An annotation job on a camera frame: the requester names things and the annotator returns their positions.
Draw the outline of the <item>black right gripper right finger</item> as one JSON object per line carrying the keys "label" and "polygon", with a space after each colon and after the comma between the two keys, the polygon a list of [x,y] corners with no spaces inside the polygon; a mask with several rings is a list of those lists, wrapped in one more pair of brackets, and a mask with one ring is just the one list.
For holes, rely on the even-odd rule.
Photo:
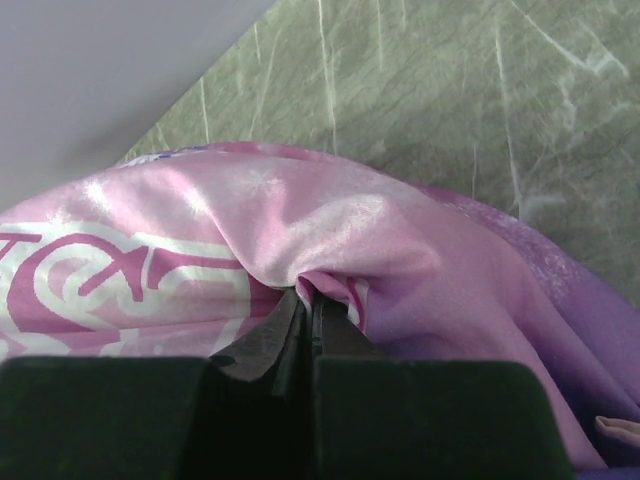
{"label": "black right gripper right finger", "polygon": [[349,320],[347,306],[324,295],[314,298],[311,356],[372,357],[373,344]]}

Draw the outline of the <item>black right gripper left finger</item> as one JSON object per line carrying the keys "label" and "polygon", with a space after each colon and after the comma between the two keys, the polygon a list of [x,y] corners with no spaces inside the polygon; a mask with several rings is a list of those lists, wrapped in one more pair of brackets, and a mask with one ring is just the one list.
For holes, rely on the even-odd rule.
{"label": "black right gripper left finger", "polygon": [[267,318],[210,357],[219,398],[287,398],[301,358],[303,302],[287,290]]}

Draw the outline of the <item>pink purple pillowcase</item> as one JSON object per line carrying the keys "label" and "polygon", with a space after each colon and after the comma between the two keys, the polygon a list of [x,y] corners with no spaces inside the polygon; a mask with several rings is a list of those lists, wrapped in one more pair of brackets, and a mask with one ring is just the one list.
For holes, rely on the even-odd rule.
{"label": "pink purple pillowcase", "polygon": [[208,356],[286,289],[385,353],[502,360],[544,386],[572,464],[639,462],[639,312],[461,194],[291,146],[144,156],[1,216],[1,355]]}

